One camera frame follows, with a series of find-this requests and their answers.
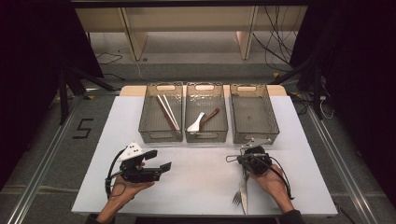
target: person's arm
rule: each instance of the person's arm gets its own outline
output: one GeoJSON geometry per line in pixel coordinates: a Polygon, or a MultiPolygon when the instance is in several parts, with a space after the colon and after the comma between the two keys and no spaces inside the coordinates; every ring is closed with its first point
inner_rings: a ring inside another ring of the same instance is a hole
{"type": "MultiPolygon", "coordinates": [[[[283,174],[282,170],[277,165],[273,164],[272,168],[274,168],[281,175],[283,174]]],[[[268,170],[262,175],[250,174],[250,177],[256,180],[260,187],[262,187],[265,192],[274,198],[280,212],[282,213],[282,217],[279,219],[280,223],[305,223],[300,211],[294,209],[294,206],[291,203],[287,193],[286,186],[278,175],[276,175],[273,171],[268,170]]]]}
{"type": "Polygon", "coordinates": [[[99,216],[96,217],[96,221],[103,224],[111,223],[121,208],[131,201],[138,192],[153,185],[154,182],[134,184],[125,181],[120,175],[117,176],[110,197],[99,216]]]}

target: gray floor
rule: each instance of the gray floor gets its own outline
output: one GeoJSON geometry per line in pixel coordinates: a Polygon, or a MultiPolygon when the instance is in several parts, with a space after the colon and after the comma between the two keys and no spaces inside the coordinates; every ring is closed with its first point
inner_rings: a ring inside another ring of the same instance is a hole
{"type": "MultiPolygon", "coordinates": [[[[263,42],[266,42],[268,36],[265,32],[257,33],[257,37],[263,42]]],[[[265,60],[274,63],[273,65],[278,68],[290,69],[280,60],[272,58],[269,53],[265,58],[263,49],[255,40],[252,42],[249,59],[241,60],[235,34],[230,32],[149,34],[142,60],[138,63],[132,61],[123,34],[91,34],[91,37],[92,48],[97,55],[108,52],[122,56],[114,63],[101,65],[104,73],[113,74],[105,75],[104,81],[115,87],[144,84],[150,80],[267,83],[273,80],[274,73],[279,71],[269,67],[265,60]]],[[[290,49],[294,39],[294,34],[287,39],[290,49]]],[[[274,42],[270,46],[272,49],[277,48],[274,42]]],[[[98,58],[98,62],[108,63],[118,57],[103,55],[98,58]]],[[[285,82],[283,84],[285,89],[297,91],[296,80],[298,77],[285,82]]],[[[76,107],[59,150],[51,161],[32,204],[29,204],[22,223],[82,223],[85,220],[84,216],[73,214],[70,210],[117,95],[116,92],[101,91],[90,82],[85,82],[85,85],[89,89],[86,95],[91,98],[84,98],[76,107]],[[82,119],[92,119],[84,122],[84,125],[92,130],[88,138],[76,139],[74,137],[85,134],[77,130],[82,119]]],[[[71,103],[76,101],[71,93],[70,98],[71,103]]],[[[295,107],[296,112],[302,109],[300,104],[295,104],[295,107]]],[[[340,212],[338,216],[331,218],[306,217],[306,222],[351,223],[347,218],[348,215],[356,223],[364,223],[310,114],[305,113],[299,118],[332,198],[346,212],[346,215],[340,212]]],[[[51,146],[52,138],[60,128],[59,121],[60,102],[54,99],[35,134],[31,149],[24,153],[12,177],[0,193],[0,223],[7,223],[14,206],[31,182],[32,176],[35,175],[37,167],[51,146]]],[[[376,183],[363,159],[355,153],[355,146],[348,137],[343,123],[336,116],[332,119],[324,119],[323,123],[342,157],[347,161],[347,168],[359,185],[378,223],[396,223],[395,208],[376,183]]],[[[134,223],[134,218],[119,217],[117,223],[134,223]]]]}

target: fork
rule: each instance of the fork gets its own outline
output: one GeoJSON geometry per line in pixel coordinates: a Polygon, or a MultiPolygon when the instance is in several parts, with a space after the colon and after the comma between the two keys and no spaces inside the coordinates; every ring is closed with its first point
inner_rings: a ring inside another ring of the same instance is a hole
{"type": "MultiPolygon", "coordinates": [[[[239,186],[244,184],[244,182],[247,181],[247,180],[248,180],[248,172],[245,170],[245,168],[243,168],[243,170],[242,170],[242,178],[241,178],[241,182],[240,182],[239,186]]],[[[239,190],[233,196],[233,203],[236,204],[236,205],[239,205],[241,202],[242,202],[242,195],[241,195],[241,190],[239,188],[239,190]]]]}

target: wire mesh container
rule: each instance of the wire mesh container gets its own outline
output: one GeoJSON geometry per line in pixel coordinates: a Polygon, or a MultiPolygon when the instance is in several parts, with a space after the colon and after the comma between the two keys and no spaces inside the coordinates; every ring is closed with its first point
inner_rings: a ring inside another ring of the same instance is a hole
{"type": "Polygon", "coordinates": [[[149,83],[139,132],[145,143],[181,142],[183,83],[149,83]]]}
{"type": "Polygon", "coordinates": [[[273,144],[279,128],[266,85],[232,84],[230,92],[233,142],[267,139],[267,144],[273,144]]]}
{"type": "Polygon", "coordinates": [[[185,125],[186,140],[189,143],[226,141],[228,122],[222,83],[187,83],[185,125]],[[205,114],[200,121],[205,123],[196,132],[188,132],[202,112],[205,114]]]}

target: sleeve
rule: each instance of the sleeve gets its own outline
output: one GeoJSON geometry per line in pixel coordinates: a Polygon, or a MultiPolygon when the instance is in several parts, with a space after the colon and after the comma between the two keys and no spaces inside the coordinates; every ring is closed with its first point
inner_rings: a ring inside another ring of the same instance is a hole
{"type": "Polygon", "coordinates": [[[299,210],[291,210],[279,218],[280,224],[305,224],[299,210]]]}
{"type": "MultiPolygon", "coordinates": [[[[96,218],[98,216],[99,216],[98,214],[90,214],[87,217],[87,220],[85,220],[85,224],[102,224],[102,223],[96,221],[96,218]]],[[[113,219],[113,221],[111,221],[111,224],[114,224],[114,223],[116,223],[116,219],[115,218],[113,219]]]]}

